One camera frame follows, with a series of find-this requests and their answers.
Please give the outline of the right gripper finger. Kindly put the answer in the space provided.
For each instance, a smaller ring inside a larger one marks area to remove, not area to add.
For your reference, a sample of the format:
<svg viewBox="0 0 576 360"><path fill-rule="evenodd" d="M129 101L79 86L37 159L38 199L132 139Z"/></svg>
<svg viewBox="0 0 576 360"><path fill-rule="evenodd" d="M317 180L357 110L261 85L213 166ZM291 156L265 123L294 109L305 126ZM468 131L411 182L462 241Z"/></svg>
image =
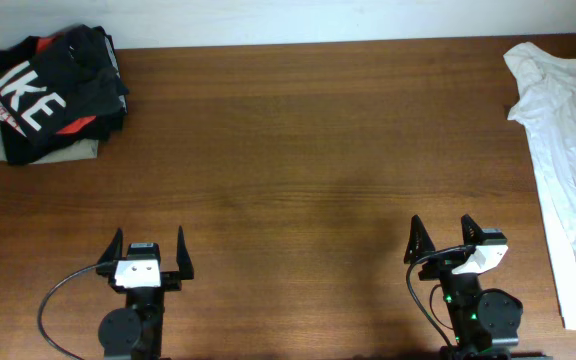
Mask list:
<svg viewBox="0 0 576 360"><path fill-rule="evenodd" d="M482 243L483 230L468 214L461 217L461 227L465 245L479 245Z"/></svg>
<svg viewBox="0 0 576 360"><path fill-rule="evenodd" d="M404 263L412 264L424 256L435 252L435 246L418 215L411 218L409 241L404 255Z"/></svg>

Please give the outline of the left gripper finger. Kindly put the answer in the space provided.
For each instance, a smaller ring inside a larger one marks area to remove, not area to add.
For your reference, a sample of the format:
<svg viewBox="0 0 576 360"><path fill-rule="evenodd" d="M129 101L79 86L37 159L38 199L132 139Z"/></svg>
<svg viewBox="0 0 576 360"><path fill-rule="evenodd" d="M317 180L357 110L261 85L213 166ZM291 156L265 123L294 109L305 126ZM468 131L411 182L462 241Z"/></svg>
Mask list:
<svg viewBox="0 0 576 360"><path fill-rule="evenodd" d="M102 253L98 264L112 264L122 258L123 249L123 231L118 228L106 250Z"/></svg>
<svg viewBox="0 0 576 360"><path fill-rule="evenodd" d="M186 242L183 227L178 227L177 234L177 251L176 251L176 263L178 266L179 277L181 279L193 279L194 278L194 266L190 258Z"/></svg>

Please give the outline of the white polo shirt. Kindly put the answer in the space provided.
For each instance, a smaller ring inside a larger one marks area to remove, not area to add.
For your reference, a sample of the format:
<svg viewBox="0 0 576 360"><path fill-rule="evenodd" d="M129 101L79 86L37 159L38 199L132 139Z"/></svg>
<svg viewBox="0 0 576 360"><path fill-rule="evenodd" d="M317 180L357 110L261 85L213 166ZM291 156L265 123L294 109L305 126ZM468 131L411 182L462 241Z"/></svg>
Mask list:
<svg viewBox="0 0 576 360"><path fill-rule="evenodd" d="M576 330L576 59L524 42L504 61L519 94L507 118L526 132L561 317Z"/></svg>

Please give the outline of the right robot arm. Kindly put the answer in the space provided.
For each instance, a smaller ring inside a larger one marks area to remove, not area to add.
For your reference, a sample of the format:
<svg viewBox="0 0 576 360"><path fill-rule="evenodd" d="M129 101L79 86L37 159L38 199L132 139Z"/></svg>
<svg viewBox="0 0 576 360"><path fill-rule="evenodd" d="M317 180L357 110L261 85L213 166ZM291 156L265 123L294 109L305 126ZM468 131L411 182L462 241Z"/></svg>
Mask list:
<svg viewBox="0 0 576 360"><path fill-rule="evenodd" d="M404 254L408 266L407 290L424 317L444 341L439 357L446 360L545 359L543 353L514 353L524 312L522 302L509 293L481 287L479 276L496 268L508 251L508 239L496 228L482 228L469 215L461 217L463 243L438 250L421 218L411 218ZM416 294L412 274L421 281L434 281L443 302L454 338L449 339L431 304Z"/></svg>

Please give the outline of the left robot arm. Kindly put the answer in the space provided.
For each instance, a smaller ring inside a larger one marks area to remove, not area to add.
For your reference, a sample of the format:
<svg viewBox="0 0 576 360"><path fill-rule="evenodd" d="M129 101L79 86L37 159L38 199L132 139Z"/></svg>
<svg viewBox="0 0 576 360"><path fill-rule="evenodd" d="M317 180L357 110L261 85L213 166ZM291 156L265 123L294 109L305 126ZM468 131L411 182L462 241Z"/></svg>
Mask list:
<svg viewBox="0 0 576 360"><path fill-rule="evenodd" d="M132 243L123 249L123 232L117 230L100 256L96 273L125 296L125 305L101 321L98 339L105 359L152 360L162 353L165 294L178 292L194 278L184 231L178 229L177 269L161 269L160 247L154 242Z"/></svg>

